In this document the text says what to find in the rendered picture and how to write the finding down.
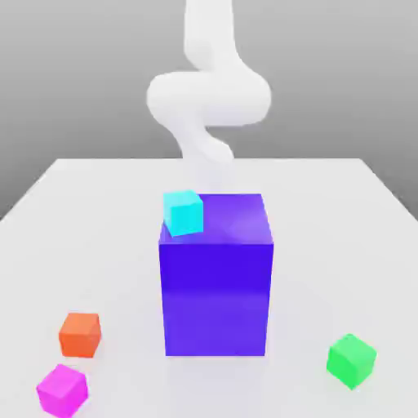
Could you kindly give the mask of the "small cyan cube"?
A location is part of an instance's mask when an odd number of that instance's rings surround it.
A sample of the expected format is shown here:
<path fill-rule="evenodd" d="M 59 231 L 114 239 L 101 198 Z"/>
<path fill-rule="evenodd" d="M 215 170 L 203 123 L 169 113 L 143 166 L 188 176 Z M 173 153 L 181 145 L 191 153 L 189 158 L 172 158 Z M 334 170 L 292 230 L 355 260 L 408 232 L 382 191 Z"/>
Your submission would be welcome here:
<path fill-rule="evenodd" d="M 193 190 L 164 193 L 162 204 L 163 221 L 171 236 L 203 231 L 203 201 Z"/>

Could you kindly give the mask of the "small orange cube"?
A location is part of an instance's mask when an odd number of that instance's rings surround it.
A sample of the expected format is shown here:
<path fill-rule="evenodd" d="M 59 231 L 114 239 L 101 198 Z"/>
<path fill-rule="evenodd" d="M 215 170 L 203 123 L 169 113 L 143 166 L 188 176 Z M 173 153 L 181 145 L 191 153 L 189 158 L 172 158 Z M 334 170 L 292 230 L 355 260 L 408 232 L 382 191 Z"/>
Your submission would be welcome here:
<path fill-rule="evenodd" d="M 100 340 L 97 313 L 69 313 L 59 332 L 61 353 L 65 357 L 93 358 Z"/>

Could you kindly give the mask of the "small green cube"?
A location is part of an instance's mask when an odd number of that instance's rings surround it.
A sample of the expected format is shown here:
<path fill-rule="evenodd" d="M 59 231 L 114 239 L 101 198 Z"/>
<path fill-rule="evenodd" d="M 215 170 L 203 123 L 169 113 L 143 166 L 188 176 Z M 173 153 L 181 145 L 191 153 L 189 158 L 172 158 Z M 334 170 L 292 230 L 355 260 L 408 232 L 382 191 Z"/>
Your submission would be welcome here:
<path fill-rule="evenodd" d="M 372 373 L 376 357 L 372 346 L 346 334 L 330 347 L 327 371 L 349 389 L 355 389 Z"/>

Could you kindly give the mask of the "small magenta cube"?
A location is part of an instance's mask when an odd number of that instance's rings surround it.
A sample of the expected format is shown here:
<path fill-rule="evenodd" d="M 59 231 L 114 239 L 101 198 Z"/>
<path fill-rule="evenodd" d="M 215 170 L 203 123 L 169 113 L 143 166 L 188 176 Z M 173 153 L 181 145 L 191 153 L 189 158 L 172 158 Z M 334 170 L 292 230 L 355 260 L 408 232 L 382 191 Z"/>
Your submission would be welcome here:
<path fill-rule="evenodd" d="M 55 418 L 72 418 L 88 399 L 86 375 L 58 364 L 36 387 L 42 409 Z"/>

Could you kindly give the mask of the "large purple box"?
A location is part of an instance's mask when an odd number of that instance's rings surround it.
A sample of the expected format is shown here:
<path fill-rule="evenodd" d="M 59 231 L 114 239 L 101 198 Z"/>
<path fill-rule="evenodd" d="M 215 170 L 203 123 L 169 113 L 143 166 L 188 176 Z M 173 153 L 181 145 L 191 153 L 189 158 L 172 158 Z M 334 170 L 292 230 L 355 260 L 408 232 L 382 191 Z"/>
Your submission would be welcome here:
<path fill-rule="evenodd" d="M 158 240 L 168 356 L 265 354 L 273 237 L 258 193 L 201 196 L 204 230 Z"/>

